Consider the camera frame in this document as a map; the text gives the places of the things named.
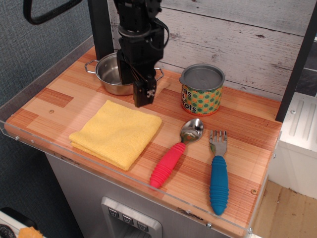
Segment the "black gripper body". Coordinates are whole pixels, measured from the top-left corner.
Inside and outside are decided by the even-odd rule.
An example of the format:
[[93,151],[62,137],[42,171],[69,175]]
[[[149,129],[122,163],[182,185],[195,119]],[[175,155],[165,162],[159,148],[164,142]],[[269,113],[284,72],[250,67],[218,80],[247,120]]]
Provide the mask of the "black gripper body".
[[168,40],[164,39],[164,32],[168,27],[159,19],[146,25],[143,31],[129,31],[119,27],[119,44],[126,62],[131,64],[142,64],[152,62],[154,65],[163,58],[163,50]]

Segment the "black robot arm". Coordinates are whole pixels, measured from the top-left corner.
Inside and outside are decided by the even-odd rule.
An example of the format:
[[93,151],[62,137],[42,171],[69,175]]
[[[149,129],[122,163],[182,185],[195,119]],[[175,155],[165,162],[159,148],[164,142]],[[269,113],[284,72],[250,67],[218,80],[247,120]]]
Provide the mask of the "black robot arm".
[[116,0],[120,50],[116,53],[119,77],[133,85],[136,107],[151,104],[157,90],[155,64],[163,58],[169,28],[157,18],[159,0]]

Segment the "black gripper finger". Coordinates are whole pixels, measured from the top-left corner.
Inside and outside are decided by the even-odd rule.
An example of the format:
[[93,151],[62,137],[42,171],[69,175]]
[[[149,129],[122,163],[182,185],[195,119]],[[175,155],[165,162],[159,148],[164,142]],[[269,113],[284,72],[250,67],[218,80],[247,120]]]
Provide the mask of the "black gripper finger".
[[119,77],[122,84],[132,84],[134,76],[130,65],[126,62],[123,52],[116,53]]
[[157,89],[157,81],[150,79],[148,81],[133,82],[133,99],[136,107],[142,107],[152,104]]

